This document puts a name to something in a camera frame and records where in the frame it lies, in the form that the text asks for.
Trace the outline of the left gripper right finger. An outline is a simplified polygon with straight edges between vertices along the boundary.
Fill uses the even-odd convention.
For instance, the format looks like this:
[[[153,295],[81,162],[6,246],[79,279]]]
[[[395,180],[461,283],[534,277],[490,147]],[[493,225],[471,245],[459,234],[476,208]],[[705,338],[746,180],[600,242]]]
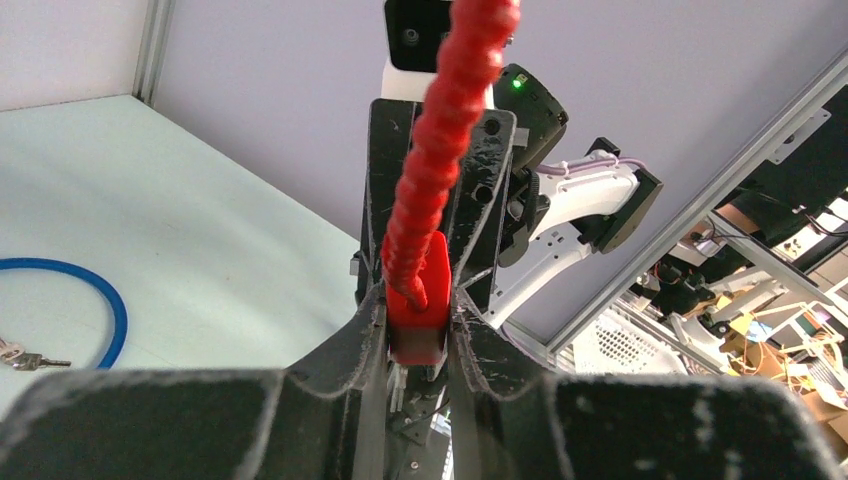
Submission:
[[[576,375],[529,357],[452,294],[458,479],[839,479],[809,410],[757,377]]]

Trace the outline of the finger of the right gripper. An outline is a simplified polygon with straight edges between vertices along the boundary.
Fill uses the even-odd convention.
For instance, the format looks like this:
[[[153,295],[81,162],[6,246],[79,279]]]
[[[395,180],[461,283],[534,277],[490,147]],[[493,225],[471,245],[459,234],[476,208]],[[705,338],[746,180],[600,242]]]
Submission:
[[[446,236],[455,286],[489,309],[497,270],[516,116],[486,110],[472,130],[448,209]]]
[[[412,146],[413,125],[420,113],[421,104],[414,101],[380,98],[370,105],[360,247],[355,253],[358,303],[381,279],[382,243],[403,161]]]

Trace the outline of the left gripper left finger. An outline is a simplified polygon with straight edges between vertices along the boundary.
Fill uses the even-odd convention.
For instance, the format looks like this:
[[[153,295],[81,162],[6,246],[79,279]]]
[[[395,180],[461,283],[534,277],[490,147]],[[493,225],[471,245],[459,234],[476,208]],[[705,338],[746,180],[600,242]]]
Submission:
[[[5,479],[378,479],[387,409],[385,290],[280,369],[72,370],[1,426]]]

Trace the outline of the red cable padlock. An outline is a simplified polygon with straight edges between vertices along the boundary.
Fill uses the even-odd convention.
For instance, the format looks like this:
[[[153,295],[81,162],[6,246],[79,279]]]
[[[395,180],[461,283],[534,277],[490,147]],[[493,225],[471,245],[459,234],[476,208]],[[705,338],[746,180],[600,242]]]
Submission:
[[[435,365],[444,356],[452,274],[438,227],[521,18],[517,1],[452,1],[448,8],[450,29],[413,125],[381,250],[390,352],[404,366]]]

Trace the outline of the blue cable lock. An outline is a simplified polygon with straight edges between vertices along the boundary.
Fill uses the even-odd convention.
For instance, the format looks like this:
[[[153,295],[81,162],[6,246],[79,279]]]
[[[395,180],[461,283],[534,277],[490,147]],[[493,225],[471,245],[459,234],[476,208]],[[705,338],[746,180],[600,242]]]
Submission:
[[[117,366],[129,335],[129,313],[115,286],[66,261],[38,257],[1,260],[1,340],[27,352],[66,360],[74,368]]]

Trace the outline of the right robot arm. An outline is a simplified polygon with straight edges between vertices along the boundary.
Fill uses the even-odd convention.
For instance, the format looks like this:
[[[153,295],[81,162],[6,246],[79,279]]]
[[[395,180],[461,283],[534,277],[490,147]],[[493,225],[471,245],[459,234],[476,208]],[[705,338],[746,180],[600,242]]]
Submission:
[[[502,70],[487,102],[440,230],[454,279],[500,327],[559,273],[619,247],[663,185],[604,137],[578,160],[547,165],[568,116],[517,64]]]

